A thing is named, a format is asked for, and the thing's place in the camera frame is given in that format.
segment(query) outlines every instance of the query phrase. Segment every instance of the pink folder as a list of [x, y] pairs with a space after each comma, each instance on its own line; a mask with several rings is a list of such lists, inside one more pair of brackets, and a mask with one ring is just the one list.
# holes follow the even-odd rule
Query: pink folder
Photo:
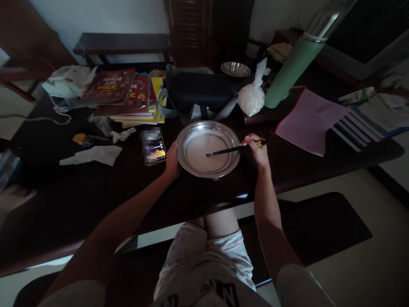
[[324, 156], [327, 130], [348, 112], [348, 108], [304, 89], [275, 134], [312, 154]]

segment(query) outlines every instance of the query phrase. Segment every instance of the chopsticks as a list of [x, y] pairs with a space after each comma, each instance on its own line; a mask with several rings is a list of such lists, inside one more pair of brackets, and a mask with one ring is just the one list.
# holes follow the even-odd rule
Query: chopsticks
[[[263, 146], [263, 145], [267, 145], [267, 144], [268, 144], [268, 141], [267, 141], [267, 140], [257, 141], [256, 144], [257, 144], [259, 147], [261, 147], [261, 146]], [[243, 149], [248, 148], [248, 147], [250, 147], [250, 146], [249, 146], [249, 145], [237, 146], [237, 147], [233, 147], [233, 148], [229, 148], [229, 149], [224, 149], [224, 150], [222, 150], [222, 151], [216, 151], [216, 152], [214, 152], [214, 153], [209, 153], [209, 154], [207, 153], [206, 156], [210, 157], [210, 156], [217, 156], [217, 155], [220, 155], [220, 154], [227, 154], [227, 153], [229, 153], [229, 152], [240, 151], [240, 150], [243, 150]]]

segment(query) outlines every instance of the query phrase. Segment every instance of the small metal bowl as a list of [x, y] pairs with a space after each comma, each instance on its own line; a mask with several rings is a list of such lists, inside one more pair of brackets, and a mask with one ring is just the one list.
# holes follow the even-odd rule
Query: small metal bowl
[[193, 145], [193, 143], [199, 140], [199, 137], [203, 139], [203, 136], [209, 135], [210, 138], [218, 138], [216, 140], [219, 144], [223, 143], [222, 149], [227, 149], [231, 147], [237, 147], [239, 145], [239, 139], [235, 135], [235, 133], [227, 126], [220, 124], [219, 122], [214, 121], [200, 121], [192, 123], [186, 126], [178, 135], [177, 142], [178, 142], [178, 160], [180, 165], [187, 170], [192, 175], [201, 178], [218, 178], [230, 173], [239, 163], [240, 160], [240, 153], [238, 151], [231, 152], [231, 153], [224, 153], [223, 155], [214, 156], [214, 157], [206, 157], [206, 154], [211, 154], [211, 152], [197, 152], [197, 156], [195, 154], [194, 160], [197, 161], [198, 157], [203, 156], [203, 159], [214, 159], [216, 157], [222, 158], [223, 162], [218, 169], [212, 170], [204, 170], [199, 169], [197, 166], [194, 166], [194, 161], [192, 158], [192, 148], [189, 150], [189, 146]]
[[244, 78], [251, 74], [250, 68], [238, 62], [225, 62], [220, 68], [222, 72], [232, 77]]

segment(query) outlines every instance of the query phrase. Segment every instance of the white shorts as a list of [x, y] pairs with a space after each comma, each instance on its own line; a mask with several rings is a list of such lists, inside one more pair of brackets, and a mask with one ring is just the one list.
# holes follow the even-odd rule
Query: white shorts
[[218, 239], [207, 239], [207, 232], [196, 225], [186, 222], [177, 232], [166, 256], [165, 264], [159, 273], [159, 280], [153, 295], [156, 300], [170, 285], [182, 268], [196, 256], [208, 252], [217, 254], [234, 267], [236, 277], [256, 291], [253, 265], [247, 255], [242, 231]]

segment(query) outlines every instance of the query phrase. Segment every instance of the green thermos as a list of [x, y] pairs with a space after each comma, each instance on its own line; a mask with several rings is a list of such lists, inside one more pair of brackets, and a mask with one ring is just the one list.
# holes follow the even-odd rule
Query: green thermos
[[344, 9], [332, 3], [316, 13], [268, 89], [264, 99], [267, 108], [274, 109], [287, 97], [291, 87], [324, 47], [343, 16]]

